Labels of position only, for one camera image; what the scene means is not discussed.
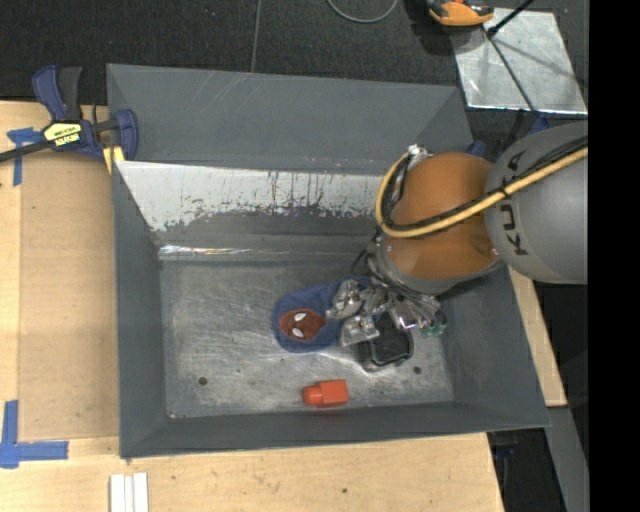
black cable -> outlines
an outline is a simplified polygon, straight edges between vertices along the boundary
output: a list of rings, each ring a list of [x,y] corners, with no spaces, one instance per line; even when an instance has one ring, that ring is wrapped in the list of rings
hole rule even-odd
[[[536,160],[531,167],[527,169],[526,175],[532,174],[536,172],[538,169],[542,169],[545,165],[555,162],[559,160],[563,156],[568,155],[569,153],[573,153],[574,151],[578,151],[587,145],[589,142],[589,136],[583,135],[575,140],[571,140],[569,142],[565,142],[562,146],[558,146],[555,149],[552,149],[548,153],[544,154],[538,160]]]
[[[346,14],[345,12],[338,9],[332,0],[327,0],[327,3],[329,4],[329,7],[331,7],[338,16],[340,16],[341,18],[344,18],[345,20],[352,21],[353,23],[370,24],[370,23],[378,23],[379,21],[382,21],[387,16],[389,16],[389,14],[391,14],[393,10],[396,8],[396,5],[398,5],[398,0],[393,0],[391,7],[389,7],[389,9],[384,14],[376,18],[370,18],[370,19],[356,18],[354,16],[350,16],[349,14]]]
[[[509,75],[511,75],[511,79],[513,80],[513,83],[516,84],[516,87],[518,88],[518,91],[520,91],[520,94],[524,98],[524,101],[526,102],[527,106],[531,109],[532,112],[537,112],[536,107],[533,105],[533,103],[531,102],[531,99],[529,98],[527,93],[524,91],[524,88],[522,87],[522,84],[520,83],[520,80],[518,80],[518,77],[516,77],[515,72],[513,71],[513,69],[509,65],[509,63],[507,62],[507,58],[502,53],[502,50],[500,50],[500,48],[498,48],[498,45],[493,40],[493,38],[488,34],[487,29],[484,28],[484,25],[482,25],[482,32],[486,36],[487,40],[491,43],[491,46],[493,46],[494,50],[498,54],[498,57],[500,57],[500,60],[502,61],[502,63],[504,64],[504,67],[509,72]]]
[[[494,25],[493,27],[491,27],[488,30],[488,34],[487,34],[489,36],[489,38],[492,38],[493,36],[495,36],[498,33],[498,30],[500,30],[502,27],[504,27],[513,18],[515,18],[518,14],[520,14],[527,7],[529,7],[533,2],[535,2],[535,0],[526,0],[526,2],[524,2],[521,5],[519,5],[518,7],[516,7],[511,12],[511,14],[509,14],[506,18],[504,18],[500,23],[498,23],[497,25]]]
[[[29,144],[28,146],[20,146],[19,148],[10,149],[9,151],[0,153],[0,162],[13,160],[14,158],[18,158],[19,156],[29,155],[31,153],[35,153],[36,151],[47,149],[48,147],[49,143],[46,140],[43,140],[40,142],[34,142],[33,144]]]
[[[258,54],[258,32],[260,29],[260,10],[262,9],[262,0],[258,0],[258,7],[256,8],[256,28],[253,32],[253,48],[251,49],[251,68],[253,73],[256,69],[256,57]]]
[[[385,190],[385,198],[384,198],[384,208],[382,211],[382,218],[384,219],[385,224],[389,224],[391,222],[391,212],[398,201],[402,198],[404,194],[404,186],[407,181],[407,171],[409,170],[409,163],[411,162],[411,158],[407,155],[402,165],[398,165],[396,167],[396,171],[392,178],[389,180],[389,187]],[[401,174],[404,174],[402,177],[402,182],[400,183],[400,192],[398,197],[396,197],[395,201],[391,202],[391,197],[394,194],[394,189],[397,186],[398,178]]]
[[[364,249],[362,249],[362,251],[360,251],[360,254],[358,254],[358,256],[356,256],[356,259],[353,260],[353,263],[351,264],[351,269],[349,270],[349,275],[355,279],[358,280],[358,276],[356,275],[356,266],[358,265],[358,263],[360,263],[360,261],[362,260],[362,258],[364,258],[364,256],[367,254],[367,246],[373,242],[381,233],[381,229],[379,226],[376,226],[376,231],[373,234],[373,236],[369,239],[369,241],[365,244]]]
[[[516,114],[516,120],[511,127],[511,131],[509,132],[509,135],[507,136],[507,139],[504,141],[504,143],[501,144],[500,153],[511,147],[511,145],[518,139],[518,134],[520,133],[520,130],[522,130],[525,114],[527,112],[527,110],[523,109],[518,110],[518,113]]]
[[[507,488],[507,478],[509,477],[509,461],[507,457],[502,460],[502,489],[503,492]]]

gray bin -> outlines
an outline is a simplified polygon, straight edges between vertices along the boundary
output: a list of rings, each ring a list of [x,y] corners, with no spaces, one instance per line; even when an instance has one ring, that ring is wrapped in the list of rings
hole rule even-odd
[[[379,375],[270,333],[279,296],[348,274],[409,144],[466,149],[455,88],[110,65],[108,90],[141,133],[113,172],[123,457],[548,424],[505,268],[451,290],[445,333]],[[276,175],[291,190],[267,200]],[[345,375],[348,406],[301,405],[306,379]]]

red toy face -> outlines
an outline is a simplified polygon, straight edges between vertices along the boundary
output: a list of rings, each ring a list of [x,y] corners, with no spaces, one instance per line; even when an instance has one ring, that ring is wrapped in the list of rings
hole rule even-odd
[[[325,319],[310,309],[295,309],[280,317],[278,325],[287,336],[300,341],[313,339],[324,327]]]

small metal plate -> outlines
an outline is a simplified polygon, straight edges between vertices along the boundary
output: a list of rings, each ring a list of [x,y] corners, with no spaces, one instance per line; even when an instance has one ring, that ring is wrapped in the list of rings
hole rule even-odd
[[[485,24],[485,28],[498,24],[511,12],[511,9],[496,9],[494,19]],[[507,67],[481,30],[453,34],[451,41],[470,107],[529,110]],[[552,13],[523,11],[507,23],[493,41],[537,111],[587,113]]]

wooden table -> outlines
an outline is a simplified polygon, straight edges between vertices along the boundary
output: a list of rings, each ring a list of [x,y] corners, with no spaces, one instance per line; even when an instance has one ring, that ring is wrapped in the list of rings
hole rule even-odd
[[[37,103],[0,102],[0,151],[8,130],[48,122]],[[0,402],[19,399],[21,441],[70,444],[68,460],[0,469],[0,511],[106,511],[109,476],[136,472],[151,512],[504,510],[485,434],[121,460],[106,170],[43,151],[14,187],[13,166],[0,164]],[[533,284],[512,278],[547,405],[566,405]]]

